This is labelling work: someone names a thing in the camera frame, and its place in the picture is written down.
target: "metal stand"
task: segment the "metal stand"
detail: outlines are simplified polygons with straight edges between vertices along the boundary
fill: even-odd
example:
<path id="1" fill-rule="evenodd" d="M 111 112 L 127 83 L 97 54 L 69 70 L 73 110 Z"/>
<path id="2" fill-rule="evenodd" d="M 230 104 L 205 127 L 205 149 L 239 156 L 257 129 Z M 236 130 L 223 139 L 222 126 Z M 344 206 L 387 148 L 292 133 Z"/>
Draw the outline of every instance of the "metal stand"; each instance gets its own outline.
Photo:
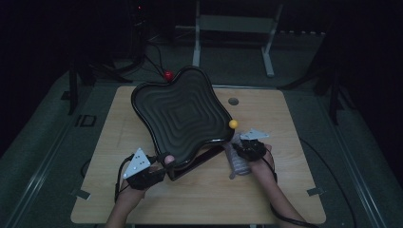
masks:
<path id="1" fill-rule="evenodd" d="M 282 11 L 282 5 L 278 6 L 275 18 L 203 15 L 200 12 L 200 8 L 200 0 L 198 0 L 196 2 L 196 36 L 195 48 L 193 52 L 193 66 L 198 67 L 200 65 L 201 30 L 268 33 L 269 40 L 267 41 L 267 44 L 261 48 L 261 54 L 263 57 L 264 66 L 266 68 L 266 75 L 268 77 L 275 76 L 269 51 L 276 34 L 278 20 Z"/>

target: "floor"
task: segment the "floor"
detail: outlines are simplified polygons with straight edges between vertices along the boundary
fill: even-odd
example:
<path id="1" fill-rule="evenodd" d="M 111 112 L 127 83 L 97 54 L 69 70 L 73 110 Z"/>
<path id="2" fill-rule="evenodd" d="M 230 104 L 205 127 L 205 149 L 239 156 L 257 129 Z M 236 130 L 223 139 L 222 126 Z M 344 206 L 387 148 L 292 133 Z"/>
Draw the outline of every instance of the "floor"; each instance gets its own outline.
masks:
<path id="1" fill-rule="evenodd" d="M 254 45 L 205 44 L 201 68 L 214 86 L 276 88 L 305 74 L 321 39 L 278 34 L 271 50 L 274 78 L 265 75 L 260 49 Z M 193 47 L 186 36 L 179 35 L 173 44 L 160 37 L 152 42 L 161 51 L 165 69 L 176 72 L 192 64 Z M 161 64 L 154 46 L 147 47 L 146 55 Z M 163 80 L 147 61 L 124 77 L 133 85 Z M 68 90 L 68 74 L 61 75 L 0 161 L 0 181 L 7 184 L 0 189 L 1 226 L 102 227 L 74 224 L 69 216 L 114 92 L 122 85 L 102 75 L 95 86 L 80 85 L 79 105 L 68 115 L 68 101 L 60 100 Z M 314 85 L 312 80 L 283 93 L 314 180 L 323 190 L 320 198 L 327 220 L 319 227 L 403 227 L 402 189 L 367 125 L 342 99 L 339 125 L 334 125 L 327 114 L 329 95 L 316 96 Z M 80 115 L 96 116 L 96 124 L 80 127 L 76 124 Z"/>

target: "hand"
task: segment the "hand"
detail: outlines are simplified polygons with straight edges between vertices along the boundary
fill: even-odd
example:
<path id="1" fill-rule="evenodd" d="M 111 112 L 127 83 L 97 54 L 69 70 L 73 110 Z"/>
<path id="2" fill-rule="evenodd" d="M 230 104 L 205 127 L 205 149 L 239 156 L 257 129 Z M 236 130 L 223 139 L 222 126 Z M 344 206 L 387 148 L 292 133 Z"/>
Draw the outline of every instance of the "hand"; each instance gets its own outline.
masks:
<path id="1" fill-rule="evenodd" d="M 175 158 L 171 155 L 165 157 L 165 164 L 171 163 Z M 151 167 L 151 172 L 155 171 L 157 167 Z M 137 190 L 128 186 L 128 182 L 123 180 L 121 184 L 121 190 L 119 197 L 117 198 L 115 205 L 110 213 L 106 222 L 106 228 L 108 227 L 124 227 L 128 214 L 139 204 L 140 200 L 145 197 L 145 192 L 148 189 Z"/>

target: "cable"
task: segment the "cable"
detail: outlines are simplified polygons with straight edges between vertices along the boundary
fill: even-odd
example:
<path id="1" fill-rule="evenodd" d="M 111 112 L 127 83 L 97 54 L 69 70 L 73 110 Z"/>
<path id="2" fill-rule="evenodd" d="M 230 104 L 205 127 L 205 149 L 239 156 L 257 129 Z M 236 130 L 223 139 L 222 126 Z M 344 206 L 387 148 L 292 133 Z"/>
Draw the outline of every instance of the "cable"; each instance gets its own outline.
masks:
<path id="1" fill-rule="evenodd" d="M 145 55 L 145 59 L 148 60 L 148 62 L 151 63 L 152 66 L 155 67 L 155 69 L 157 69 L 158 73 L 163 77 L 163 72 L 160 72 L 160 70 L 157 68 L 158 65 L 154 64 L 154 62 L 152 62 L 152 60 L 150 58 L 148 58 L 148 56 Z"/>
<path id="2" fill-rule="evenodd" d="M 261 147 L 264 146 L 264 144 L 262 142 L 258 141 L 257 143 L 253 143 L 253 144 L 246 143 L 246 142 L 254 142 L 254 141 L 256 141 L 256 140 L 253 140 L 253 141 L 241 141 L 241 142 L 242 142 L 242 146 L 250 146 L 248 148 L 248 150 L 247 150 L 248 152 L 252 152 L 252 153 L 255 153 L 256 155 L 260 155 L 259 151 L 260 151 Z M 269 155 L 270 155 L 270 157 L 272 159 L 272 162 L 273 162 L 273 166 L 264 158 L 264 155 L 261 157 L 261 159 L 267 164 L 267 166 L 269 166 L 269 169 L 272 172 L 273 177 L 275 178 L 275 181 L 277 183 L 278 182 L 278 176 L 277 176 L 276 170 L 275 170 L 275 160 L 273 158 L 273 155 L 272 155 L 271 151 L 267 147 L 265 147 L 264 152 L 269 153 Z M 288 223 L 291 223 L 291 224 L 294 224 L 294 225 L 297 225 L 297 226 L 301 226 L 301 227 L 317 228 L 317 226 L 315 226 L 312 223 L 309 223 L 309 222 L 306 222 L 306 221 L 296 220 L 296 219 L 293 219 L 293 218 L 287 218 L 287 217 L 281 215 L 278 211 L 276 211 L 276 209 L 273 207 L 273 205 L 271 203 L 270 203 L 270 209 L 272 210 L 273 214 L 280 220 L 283 220 L 285 222 L 288 222 Z"/>
<path id="3" fill-rule="evenodd" d="M 81 176 L 84 178 L 86 176 L 86 174 L 84 173 L 84 169 L 86 168 L 86 166 L 89 164 L 89 162 L 91 162 L 91 159 L 88 159 L 86 162 L 84 162 L 83 166 L 81 166 Z"/>
<path id="4" fill-rule="evenodd" d="M 158 46 L 148 43 L 149 45 L 151 45 L 152 47 L 154 47 L 157 51 L 158 51 L 158 55 L 160 57 L 160 68 L 163 72 L 165 72 L 165 69 L 163 68 L 163 56 L 161 55 L 161 50 Z"/>
<path id="5" fill-rule="evenodd" d="M 322 156 L 320 156 L 320 154 L 317 152 L 317 150 L 314 149 L 313 146 L 311 146 L 308 142 L 306 142 L 305 140 L 303 140 L 301 137 L 299 137 L 299 140 L 302 141 L 303 143 L 305 143 L 306 145 L 308 145 L 316 154 L 317 156 L 320 158 L 320 160 L 323 162 L 323 164 L 326 166 L 326 168 L 329 170 L 330 174 L 332 175 L 333 179 L 335 180 L 338 189 L 340 189 L 341 194 L 343 195 L 344 200 L 347 203 L 347 206 L 349 207 L 350 213 L 352 215 L 352 219 L 353 219 L 353 225 L 354 227 L 356 227 L 356 219 L 355 219 L 355 213 L 353 211 L 353 207 L 350 204 L 350 202 L 347 200 L 347 196 L 344 193 L 343 189 L 341 188 L 341 184 L 338 182 L 336 175 L 333 173 L 332 169 L 330 168 L 330 166 L 326 163 L 326 161 L 322 158 Z"/>
<path id="6" fill-rule="evenodd" d="M 125 160 L 122 162 L 121 166 L 119 167 L 118 179 L 117 179 L 116 184 L 115 184 L 115 202 L 116 202 L 116 200 L 118 199 L 119 194 L 120 194 L 123 190 L 125 190 L 125 189 L 127 188 L 127 186 L 126 186 L 124 189 L 122 189 L 122 191 L 119 190 L 120 184 L 121 184 L 122 169 L 124 168 L 124 166 L 125 166 L 125 164 L 126 164 L 127 162 L 130 162 L 130 161 L 133 159 L 133 157 L 134 157 L 134 154 L 132 154 L 132 155 L 130 155 L 129 157 L 125 158 Z"/>
<path id="7" fill-rule="evenodd" d="M 122 189 L 119 191 L 119 194 L 121 194 L 121 192 L 123 192 L 128 186 L 130 186 L 130 185 L 128 184 L 126 187 L 122 188 Z"/>
<path id="8" fill-rule="evenodd" d="M 122 66 L 121 68 L 114 69 L 113 71 L 115 71 L 116 73 L 119 73 L 119 74 L 127 73 L 128 71 L 136 72 L 137 70 L 139 70 L 142 67 L 143 63 L 144 63 L 144 58 L 141 58 L 140 63 L 132 63 L 130 65 Z"/>

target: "wavy black tray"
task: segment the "wavy black tray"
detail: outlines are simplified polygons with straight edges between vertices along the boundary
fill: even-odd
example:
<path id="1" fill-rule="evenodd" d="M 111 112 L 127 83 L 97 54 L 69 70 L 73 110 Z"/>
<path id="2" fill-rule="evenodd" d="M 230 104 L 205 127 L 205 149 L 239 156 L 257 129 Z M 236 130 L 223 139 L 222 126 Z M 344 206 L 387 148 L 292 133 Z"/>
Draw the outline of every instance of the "wavy black tray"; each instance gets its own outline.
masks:
<path id="1" fill-rule="evenodd" d="M 175 156 L 178 173 L 169 175 L 171 180 L 222 151 L 214 148 L 197 160 L 202 147 L 229 142 L 234 135 L 228 125 L 230 114 L 206 74 L 195 66 L 181 69 L 169 84 L 137 86 L 131 103 L 148 128 L 156 153 Z"/>

